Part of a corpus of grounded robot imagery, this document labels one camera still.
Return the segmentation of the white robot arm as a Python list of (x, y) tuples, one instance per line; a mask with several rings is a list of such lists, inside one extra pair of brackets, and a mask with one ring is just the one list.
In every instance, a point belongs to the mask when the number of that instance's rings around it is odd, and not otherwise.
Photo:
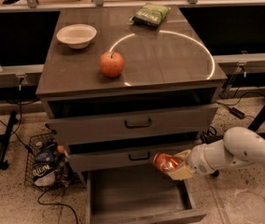
[(182, 161), (168, 173), (172, 180), (209, 175), (221, 169), (239, 169), (255, 163), (265, 166), (265, 139), (244, 127), (228, 129), (223, 138), (174, 155)]

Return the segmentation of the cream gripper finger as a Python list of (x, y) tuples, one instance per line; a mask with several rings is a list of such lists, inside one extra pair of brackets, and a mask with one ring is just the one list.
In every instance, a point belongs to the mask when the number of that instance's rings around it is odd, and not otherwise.
[(174, 154), (174, 156), (181, 161), (186, 161), (188, 159), (188, 155), (190, 152), (191, 152), (190, 149), (186, 149), (184, 151)]
[(186, 165), (177, 166), (172, 172), (169, 173), (172, 180), (185, 180), (193, 177), (193, 173)]

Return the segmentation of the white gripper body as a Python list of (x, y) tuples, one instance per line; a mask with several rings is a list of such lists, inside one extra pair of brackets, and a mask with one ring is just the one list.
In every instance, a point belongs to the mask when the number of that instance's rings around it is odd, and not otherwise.
[(212, 144), (201, 144), (194, 147), (187, 158), (188, 166), (199, 175), (213, 174), (217, 168), (216, 147)]

